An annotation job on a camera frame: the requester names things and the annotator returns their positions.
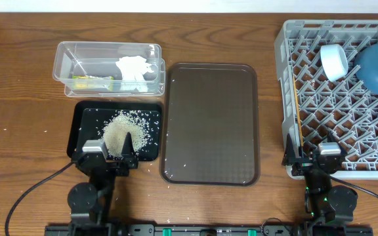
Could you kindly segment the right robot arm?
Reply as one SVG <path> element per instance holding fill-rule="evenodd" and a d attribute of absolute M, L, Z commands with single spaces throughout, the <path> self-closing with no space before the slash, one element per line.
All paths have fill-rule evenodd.
<path fill-rule="evenodd" d="M 287 135 L 282 165 L 291 167 L 293 177 L 304 178 L 304 207 L 312 216 L 297 227 L 297 235 L 346 234 L 345 228 L 353 220 L 358 194 L 349 187 L 331 183 L 331 175 L 341 169 L 346 154 L 332 134 L 309 153 L 296 146 L 291 135 Z"/>

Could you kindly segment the wooden chopstick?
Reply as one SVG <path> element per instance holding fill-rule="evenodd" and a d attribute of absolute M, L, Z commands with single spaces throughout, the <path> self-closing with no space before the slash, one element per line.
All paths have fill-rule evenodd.
<path fill-rule="evenodd" d="M 294 75 L 293 75 L 293 91 L 294 91 L 294 96 L 295 96 L 295 107 L 296 107 L 296 114 L 297 114 L 297 124 L 298 124 L 298 129 L 299 129 L 300 146 L 303 147 L 304 141 L 303 141 L 303 134 L 302 134 L 301 116 L 300 116 L 299 101 L 298 101 L 297 88 L 295 84 Z"/>

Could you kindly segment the white napkin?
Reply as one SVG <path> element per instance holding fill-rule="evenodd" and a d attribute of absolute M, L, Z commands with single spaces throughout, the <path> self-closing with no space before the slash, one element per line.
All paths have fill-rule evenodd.
<path fill-rule="evenodd" d="M 152 65 L 146 62 L 147 59 L 141 56 L 125 56 L 115 64 L 122 76 L 121 90 L 131 92 L 148 92 L 144 75 L 156 75 L 151 68 Z"/>

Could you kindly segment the yellow green snack wrapper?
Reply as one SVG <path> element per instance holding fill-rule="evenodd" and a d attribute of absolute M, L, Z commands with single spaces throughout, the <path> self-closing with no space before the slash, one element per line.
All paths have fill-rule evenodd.
<path fill-rule="evenodd" d="M 114 77 L 96 77 L 90 75 L 73 76 L 73 89 L 85 90 L 85 89 L 106 89 L 111 90 L 113 85 L 112 81 Z"/>

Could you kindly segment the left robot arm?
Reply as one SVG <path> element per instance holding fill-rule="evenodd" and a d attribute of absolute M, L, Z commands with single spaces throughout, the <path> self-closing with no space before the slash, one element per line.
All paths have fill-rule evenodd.
<path fill-rule="evenodd" d="M 89 177 L 88 182 L 74 186 L 68 194 L 72 235 L 118 235 L 124 230 L 119 223 L 108 221 L 115 180 L 129 175 L 138 167 L 132 136 L 124 136 L 121 160 L 108 162 L 108 148 L 103 140 L 87 140 L 74 152 L 72 163 Z"/>

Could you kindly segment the light blue bowl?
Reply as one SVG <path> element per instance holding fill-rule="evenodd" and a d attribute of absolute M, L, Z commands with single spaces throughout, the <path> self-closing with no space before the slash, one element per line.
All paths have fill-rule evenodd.
<path fill-rule="evenodd" d="M 348 73 L 348 61 L 341 45 L 324 45 L 320 48 L 320 59 L 327 79 L 334 82 Z"/>

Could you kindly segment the white rice pile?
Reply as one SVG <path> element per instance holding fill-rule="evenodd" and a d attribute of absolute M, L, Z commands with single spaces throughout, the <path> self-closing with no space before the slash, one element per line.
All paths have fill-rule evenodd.
<path fill-rule="evenodd" d="M 108 158 L 120 160 L 129 133 L 135 156 L 140 161 L 153 161 L 159 153 L 159 132 L 161 113 L 148 110 L 115 110 L 112 117 L 104 122 L 101 138 L 106 144 Z"/>

